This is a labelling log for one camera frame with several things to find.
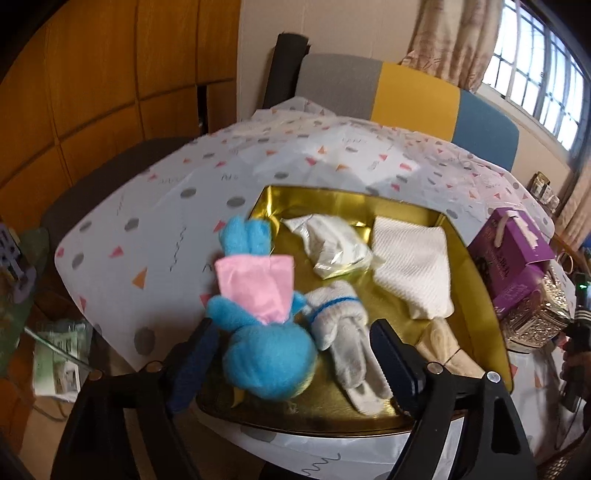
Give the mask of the cream knitted cloth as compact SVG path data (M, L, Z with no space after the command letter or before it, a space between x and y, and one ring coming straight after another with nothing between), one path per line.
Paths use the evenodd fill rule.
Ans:
M431 320L415 347L427 361L440 363L454 375L477 379L485 375L460 347L446 319Z

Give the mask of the white sock blue stripe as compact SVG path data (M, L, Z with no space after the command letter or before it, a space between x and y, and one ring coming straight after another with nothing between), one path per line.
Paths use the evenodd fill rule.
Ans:
M344 280L305 294L311 335L328 351L335 378L360 414L380 414L393 393L370 346L369 315L353 286Z

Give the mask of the white paper towel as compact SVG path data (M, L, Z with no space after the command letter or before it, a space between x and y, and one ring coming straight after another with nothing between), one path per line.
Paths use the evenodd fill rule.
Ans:
M454 313L443 228L378 216L372 250L381 259L374 283L404 300L412 319L448 318Z

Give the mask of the blue plush toy pink bow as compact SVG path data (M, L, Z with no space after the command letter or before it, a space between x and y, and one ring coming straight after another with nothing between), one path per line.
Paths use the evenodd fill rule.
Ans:
M294 288L294 257L273 254L270 223L262 219L229 219L219 241L219 293L206 316L229 335L225 379L263 400L290 400L308 388L318 359L311 334L294 321L305 306Z

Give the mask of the white plastic packet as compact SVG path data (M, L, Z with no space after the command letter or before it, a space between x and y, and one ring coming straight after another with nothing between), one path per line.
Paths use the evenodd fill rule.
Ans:
M384 264L384 260L341 217L310 214L283 219L283 224L291 233L301 237L305 254L314 263L314 272L322 280L365 272Z

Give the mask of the silver ornate tissue box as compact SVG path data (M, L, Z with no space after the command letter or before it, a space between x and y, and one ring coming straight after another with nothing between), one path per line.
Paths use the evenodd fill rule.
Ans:
M550 269L538 287L501 319L509 350L529 354L544 347L571 322L566 293Z

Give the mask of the patterned grey tablecloth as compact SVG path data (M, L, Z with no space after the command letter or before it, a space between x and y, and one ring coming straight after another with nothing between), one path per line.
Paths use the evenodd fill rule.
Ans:
M337 216L363 239L377 218L436 225L447 235L456 338L483 368L509 378L538 461L581 433L582 414L559 402L562 350L506 350L485 286L467 253L499 207L526 211L544 236L554 225L491 156L458 141L332 114L303 98L200 137L101 197L59 242L55 265L84 317L131 366L162 358L197 327L216 291L218 236L259 211L273 246L294 257L300 292L321 288L288 218Z

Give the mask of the purple cardboard box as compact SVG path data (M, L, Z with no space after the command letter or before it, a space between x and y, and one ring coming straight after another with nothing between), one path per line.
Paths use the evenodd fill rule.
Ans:
M554 258L536 222L510 207L493 211L468 252L499 318L538 288Z

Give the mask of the grey yellow blue sofa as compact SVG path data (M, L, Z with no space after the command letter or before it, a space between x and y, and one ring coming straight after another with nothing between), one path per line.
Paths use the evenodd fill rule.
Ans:
M509 171L517 126L477 95L426 73L355 55L312 53L300 34L277 36L263 107L304 97L339 116L419 131Z

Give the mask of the window with grille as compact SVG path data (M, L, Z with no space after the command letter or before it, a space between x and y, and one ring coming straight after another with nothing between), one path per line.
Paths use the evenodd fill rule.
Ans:
M563 40L520 1L503 3L483 83L534 119L572 156L580 152L590 81Z

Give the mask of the beige patterned curtain left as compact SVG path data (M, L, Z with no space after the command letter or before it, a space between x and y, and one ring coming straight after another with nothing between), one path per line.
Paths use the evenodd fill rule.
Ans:
M428 0L403 66L476 92L492 59L501 26L500 0Z

